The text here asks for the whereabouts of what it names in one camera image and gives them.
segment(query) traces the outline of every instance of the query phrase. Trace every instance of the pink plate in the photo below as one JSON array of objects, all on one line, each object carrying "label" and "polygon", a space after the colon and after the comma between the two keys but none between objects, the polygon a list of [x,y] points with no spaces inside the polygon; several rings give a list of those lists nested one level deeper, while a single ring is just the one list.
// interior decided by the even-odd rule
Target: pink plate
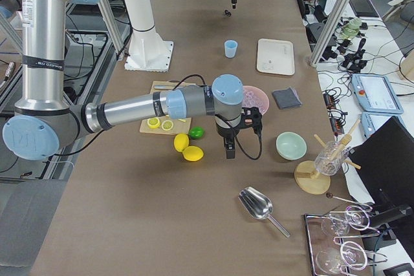
[{"label": "pink plate", "polygon": [[244,85],[243,95],[243,107],[257,107],[261,114],[265,114],[269,109],[269,98],[261,89]]}]

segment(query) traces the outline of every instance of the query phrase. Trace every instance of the mint green bowl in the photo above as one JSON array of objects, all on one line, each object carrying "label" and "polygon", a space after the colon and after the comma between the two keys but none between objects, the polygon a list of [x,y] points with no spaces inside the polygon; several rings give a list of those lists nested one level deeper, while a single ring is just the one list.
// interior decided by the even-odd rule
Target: mint green bowl
[{"label": "mint green bowl", "polygon": [[296,133],[284,132],[276,139],[276,149],[281,157],[297,160],[306,154],[306,142]]}]

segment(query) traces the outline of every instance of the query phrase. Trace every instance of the yellow lemon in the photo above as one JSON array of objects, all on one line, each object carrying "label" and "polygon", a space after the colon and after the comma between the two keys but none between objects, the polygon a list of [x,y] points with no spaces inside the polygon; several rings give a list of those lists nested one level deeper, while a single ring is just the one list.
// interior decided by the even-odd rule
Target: yellow lemon
[{"label": "yellow lemon", "polygon": [[174,127],[174,122],[172,120],[165,120],[161,123],[161,128],[165,131],[170,131]]},{"label": "yellow lemon", "polygon": [[195,162],[204,156],[204,152],[195,145],[191,145],[184,149],[182,155],[187,161]]},{"label": "yellow lemon", "polygon": [[155,117],[155,118],[148,119],[147,120],[147,125],[148,125],[148,127],[150,129],[157,129],[157,128],[159,128],[160,125],[161,125],[160,118]]},{"label": "yellow lemon", "polygon": [[174,137],[174,148],[178,152],[183,152],[185,148],[190,144],[190,139],[187,134],[180,133]]}]

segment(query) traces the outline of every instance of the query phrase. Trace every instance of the wooden stand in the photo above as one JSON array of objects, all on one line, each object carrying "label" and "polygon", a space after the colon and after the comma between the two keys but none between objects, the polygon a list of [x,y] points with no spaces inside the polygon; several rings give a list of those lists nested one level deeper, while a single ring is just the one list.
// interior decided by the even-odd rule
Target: wooden stand
[{"label": "wooden stand", "polygon": [[[351,133],[356,129],[356,126],[359,123],[360,120],[357,120],[349,132],[339,141],[338,148],[329,157],[330,161],[333,161],[338,155],[340,155],[341,152],[345,149],[345,146],[349,144],[349,142],[352,140]],[[326,144],[317,134],[315,134],[314,137],[317,141],[319,141],[322,147],[326,147]],[[354,166],[357,169],[361,168],[359,165],[352,163],[350,160],[345,160],[344,162]],[[329,186],[331,185],[330,176],[323,175],[318,170],[316,170],[314,161],[304,161],[300,163],[295,168],[294,176],[299,187],[310,194],[323,194],[324,192],[328,191]]]}]

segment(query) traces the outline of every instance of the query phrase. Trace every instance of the metal scoop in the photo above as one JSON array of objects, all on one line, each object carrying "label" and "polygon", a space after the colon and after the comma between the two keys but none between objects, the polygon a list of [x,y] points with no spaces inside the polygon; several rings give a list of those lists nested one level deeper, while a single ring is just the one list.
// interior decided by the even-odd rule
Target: metal scoop
[{"label": "metal scoop", "polygon": [[267,196],[253,187],[247,187],[240,191],[239,199],[253,218],[259,220],[268,218],[284,236],[290,237],[290,233],[272,217],[273,205]]}]

